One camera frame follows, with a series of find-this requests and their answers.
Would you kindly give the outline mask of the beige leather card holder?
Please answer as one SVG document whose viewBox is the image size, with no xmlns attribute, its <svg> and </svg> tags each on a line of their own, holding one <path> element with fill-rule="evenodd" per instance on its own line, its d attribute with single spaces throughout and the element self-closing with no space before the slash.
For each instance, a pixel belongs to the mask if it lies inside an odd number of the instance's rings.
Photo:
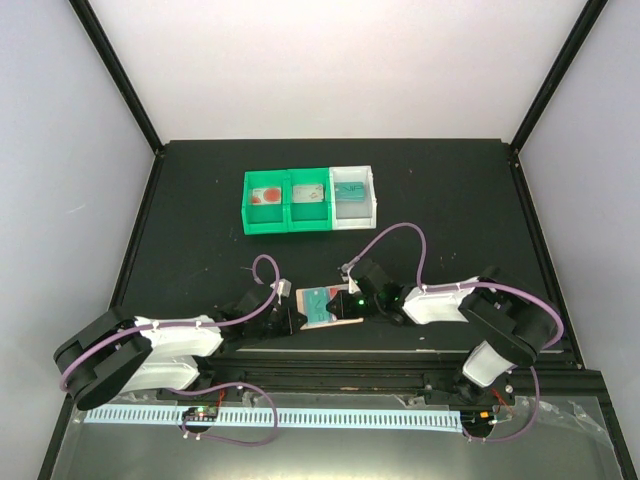
<svg viewBox="0 0 640 480">
<path fill-rule="evenodd" d="M 327 306 L 341 291 L 349 291 L 347 284 L 313 287 L 296 290 L 298 312 L 306 317 L 302 330 L 363 323 L 364 318 L 342 318 L 330 313 Z"/>
</svg>

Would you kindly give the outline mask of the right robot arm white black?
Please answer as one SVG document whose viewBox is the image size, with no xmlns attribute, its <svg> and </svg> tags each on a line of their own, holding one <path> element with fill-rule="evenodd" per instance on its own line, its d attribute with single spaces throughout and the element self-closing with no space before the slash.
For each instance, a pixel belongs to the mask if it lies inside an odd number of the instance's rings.
<svg viewBox="0 0 640 480">
<path fill-rule="evenodd" d="M 347 270 L 347 286 L 329 296 L 324 310 L 339 320 L 379 314 L 391 323 L 426 326 L 454 322 L 471 325 L 481 342 L 454 379 L 457 396 L 476 403 L 504 373 L 531 367 L 557 343 L 564 324 L 556 309 L 539 297 L 508 285 L 497 267 L 448 284 L 401 284 L 365 259 Z"/>
</svg>

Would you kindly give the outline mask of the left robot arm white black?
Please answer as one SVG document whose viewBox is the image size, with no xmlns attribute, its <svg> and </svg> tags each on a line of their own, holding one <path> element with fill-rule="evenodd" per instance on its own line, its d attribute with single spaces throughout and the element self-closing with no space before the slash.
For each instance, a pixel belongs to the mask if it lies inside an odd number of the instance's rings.
<svg viewBox="0 0 640 480">
<path fill-rule="evenodd" d="M 215 376 L 200 359 L 288 337 L 306 324 L 288 295 L 258 285 L 192 318 L 151 319 L 111 308 L 58 347 L 53 360 L 61 390 L 82 411 L 139 390 L 183 390 L 202 399 Z"/>
</svg>

